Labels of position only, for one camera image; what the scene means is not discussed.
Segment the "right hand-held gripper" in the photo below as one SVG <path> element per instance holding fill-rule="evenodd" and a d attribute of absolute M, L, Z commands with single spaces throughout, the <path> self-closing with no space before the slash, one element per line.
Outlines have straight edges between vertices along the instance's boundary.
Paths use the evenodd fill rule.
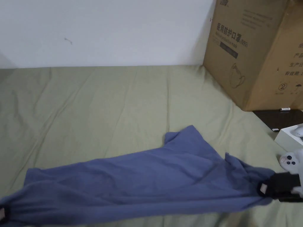
<path fill-rule="evenodd" d="M 280 202 L 303 202 L 303 183 L 299 174 L 275 173 L 259 182 L 257 192 L 261 197 L 278 199 Z"/>

